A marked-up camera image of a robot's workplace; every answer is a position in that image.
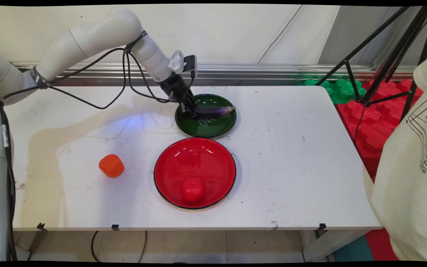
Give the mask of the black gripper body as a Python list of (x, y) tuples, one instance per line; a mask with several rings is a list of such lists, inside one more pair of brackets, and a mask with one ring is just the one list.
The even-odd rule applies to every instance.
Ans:
[(186, 84), (181, 75), (172, 73), (165, 81), (161, 81), (159, 85), (168, 96), (168, 101), (180, 105), (183, 104), (184, 107), (194, 107), (194, 95), (191, 91), (194, 79), (195, 76), (191, 76), (190, 83)]

